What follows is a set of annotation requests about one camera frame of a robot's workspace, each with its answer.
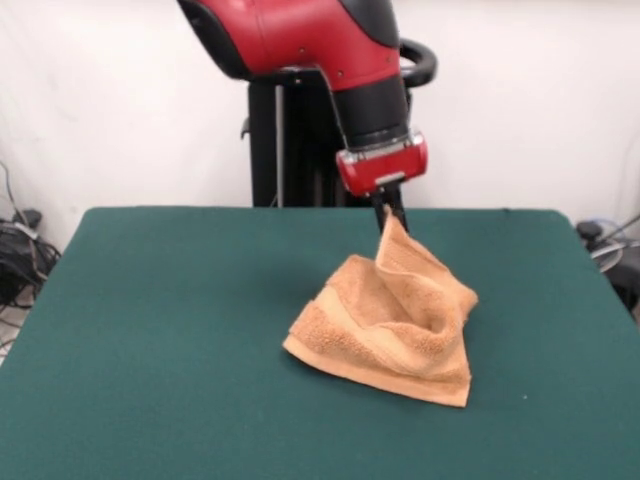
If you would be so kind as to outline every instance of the green table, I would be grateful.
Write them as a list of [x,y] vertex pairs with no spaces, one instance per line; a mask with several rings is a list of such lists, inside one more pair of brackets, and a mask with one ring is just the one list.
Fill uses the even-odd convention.
[[410,211],[479,294],[454,409],[281,348],[361,209],[96,209],[0,368],[0,478],[640,478],[640,338],[567,220]]

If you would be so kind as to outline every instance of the white wall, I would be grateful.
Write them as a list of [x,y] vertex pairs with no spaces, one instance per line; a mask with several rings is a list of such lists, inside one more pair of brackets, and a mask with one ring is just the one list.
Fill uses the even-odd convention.
[[[640,209],[640,2],[394,3],[440,59],[408,205]],[[60,246],[94,205],[250,205],[246,108],[174,0],[0,0],[0,157]]]

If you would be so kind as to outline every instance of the black cable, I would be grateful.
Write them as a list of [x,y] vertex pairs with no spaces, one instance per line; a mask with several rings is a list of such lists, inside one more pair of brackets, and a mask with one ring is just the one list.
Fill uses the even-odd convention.
[[[0,220],[0,306],[28,310],[61,254],[30,229],[25,214],[15,204],[9,169],[2,161],[0,168],[4,170],[5,188],[16,213],[12,221]],[[29,291],[31,299],[28,303],[19,302],[25,291]]]
[[17,329],[22,328],[22,325],[18,325],[17,323],[10,322],[8,320],[5,320],[4,318],[0,318],[0,323],[4,323],[5,325],[7,325],[9,327],[13,327],[13,328],[17,328]]
[[602,246],[603,243],[605,243],[607,240],[612,239],[613,237],[615,237],[616,235],[618,235],[619,233],[624,232],[627,228],[629,228],[631,225],[633,225],[634,223],[640,221],[640,213],[638,213],[635,217],[633,217],[631,220],[629,220],[627,223],[621,225],[620,227],[618,227],[617,229],[615,229],[613,232],[605,235],[604,237],[602,237],[601,239],[599,239],[594,247],[598,248],[600,246]]

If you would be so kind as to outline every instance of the black handle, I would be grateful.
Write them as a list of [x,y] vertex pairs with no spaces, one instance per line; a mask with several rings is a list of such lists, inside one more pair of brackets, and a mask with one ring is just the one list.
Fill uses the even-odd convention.
[[403,67],[402,78],[407,88],[420,87],[431,82],[438,70],[436,55],[421,43],[402,39],[400,56],[411,60],[415,65]]

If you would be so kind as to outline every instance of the towel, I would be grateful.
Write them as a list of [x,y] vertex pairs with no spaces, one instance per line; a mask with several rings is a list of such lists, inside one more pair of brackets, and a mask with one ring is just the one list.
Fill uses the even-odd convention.
[[463,327],[476,293],[389,214],[375,260],[351,255],[302,310],[283,346],[331,375],[466,407]]

